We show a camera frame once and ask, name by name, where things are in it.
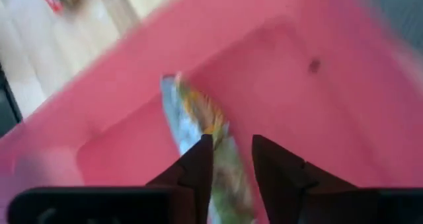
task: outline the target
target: pink plastic container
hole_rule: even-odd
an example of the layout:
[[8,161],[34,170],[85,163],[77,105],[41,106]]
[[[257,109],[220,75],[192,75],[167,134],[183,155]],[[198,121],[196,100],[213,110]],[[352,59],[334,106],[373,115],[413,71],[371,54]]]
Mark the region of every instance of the pink plastic container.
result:
[[231,121],[260,223],[254,133],[358,186],[422,186],[418,64],[362,0],[174,0],[0,140],[0,207],[163,171],[178,152],[159,80],[176,71]]

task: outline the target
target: wooden floor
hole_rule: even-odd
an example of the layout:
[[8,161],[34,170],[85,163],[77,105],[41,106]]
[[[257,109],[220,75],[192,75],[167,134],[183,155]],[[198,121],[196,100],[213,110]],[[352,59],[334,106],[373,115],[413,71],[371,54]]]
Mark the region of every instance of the wooden floor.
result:
[[43,0],[0,0],[0,63],[28,117],[166,0],[84,0],[55,15]]

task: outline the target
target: pink bin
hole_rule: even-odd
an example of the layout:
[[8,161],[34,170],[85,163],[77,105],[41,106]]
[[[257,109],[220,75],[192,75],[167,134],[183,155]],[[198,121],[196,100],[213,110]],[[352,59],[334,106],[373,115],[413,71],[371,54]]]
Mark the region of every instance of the pink bin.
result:
[[142,185],[163,171],[178,151],[159,80],[177,71],[231,121],[260,223],[254,133],[358,186],[423,186],[418,62],[364,5],[174,0],[0,140],[0,208],[34,186]]

